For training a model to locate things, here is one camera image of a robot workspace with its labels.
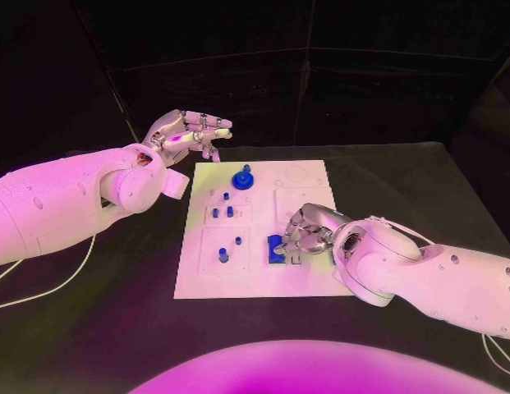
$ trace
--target robotic hand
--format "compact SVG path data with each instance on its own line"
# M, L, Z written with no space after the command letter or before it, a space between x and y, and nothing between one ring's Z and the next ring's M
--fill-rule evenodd
M142 144L63 158L0 178L0 264L63 250L133 213L161 194L182 198L189 178L168 167L191 150L220 162L212 145L231 121L175 110Z
M436 245L383 218L352 221L316 204L302 206L276 247L277 254L299 251L332 251L335 278L370 304L387 306L398 295L430 317L510 339L510 259Z

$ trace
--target blue object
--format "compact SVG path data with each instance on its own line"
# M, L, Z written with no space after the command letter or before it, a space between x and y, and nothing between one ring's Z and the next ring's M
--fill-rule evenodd
M276 253L276 247L282 244L282 236L270 236L269 241L269 264L285 264L285 254Z
M253 186L256 178L253 177L251 167L249 164L243 167L243 171L234 175L231 182L238 190L247 190Z
M228 251L225 250L225 248L220 249L220 261L223 263L227 263L230 261L230 255L228 255Z

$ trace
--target blue knob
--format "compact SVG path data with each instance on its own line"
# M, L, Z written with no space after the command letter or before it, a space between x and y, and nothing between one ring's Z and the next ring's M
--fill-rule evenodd
M230 261L230 255L228 255L228 251L225 250L225 248L220 249L220 261L223 263L227 263Z
M247 190L253 186L256 178L253 177L251 167L249 164L243 167L243 171L234 175L231 182L238 190Z

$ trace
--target white robotic arm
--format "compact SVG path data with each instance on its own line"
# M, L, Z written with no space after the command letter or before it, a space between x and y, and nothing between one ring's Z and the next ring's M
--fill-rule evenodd
M332 250L335 277L370 304L385 306L398 295L427 316L510 339L510 259L447 245L420 248L394 227L420 236L384 219L352 221L305 204L276 253Z
M189 178L168 169L211 144L231 138L231 121L172 111L150 127L142 144L63 158L0 178L0 264L63 250L133 213L162 193L182 198Z

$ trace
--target black table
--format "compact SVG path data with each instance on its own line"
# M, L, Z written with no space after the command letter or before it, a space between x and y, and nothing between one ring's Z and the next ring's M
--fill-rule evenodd
M442 144L237 148L223 149L223 159L323 159L341 212L384 216L440 243L510 258ZM175 166L192 179L195 160ZM97 235L90 262L58 293L0 310L0 393L127 392L197 356L277 339L381 347L510 391L479 334L424 316L398 297L385 308L357 297L174 300L189 189L182 201L163 196ZM0 281L0 303L60 284L89 246L27 260Z

